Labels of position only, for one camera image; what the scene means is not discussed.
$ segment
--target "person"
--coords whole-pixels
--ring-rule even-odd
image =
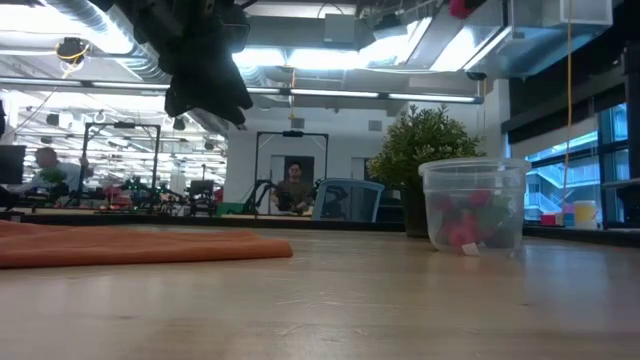
[[[309,197],[311,194],[311,184],[306,184],[302,181],[302,166],[298,162],[292,162],[289,165],[288,170],[289,177],[278,183],[276,190],[271,195],[271,201],[274,204],[278,204],[280,197],[283,193],[288,193],[293,198],[291,204],[292,212],[304,212],[309,209],[309,205],[312,203],[312,199]]]
[[[50,147],[44,147],[36,150],[36,164],[38,164],[38,167],[40,167],[42,171],[60,171],[64,176],[63,182],[69,187],[69,191],[75,191],[78,189],[81,165],[84,165],[86,168],[85,178],[93,176],[93,169],[89,168],[89,161],[87,161],[86,158],[80,159],[81,165],[63,163],[58,160],[58,154],[56,151]],[[31,179],[31,182],[23,184],[19,188],[13,190],[13,192],[24,193],[34,188],[51,190],[55,186],[56,184],[49,183],[43,179],[42,173],[38,173]]]

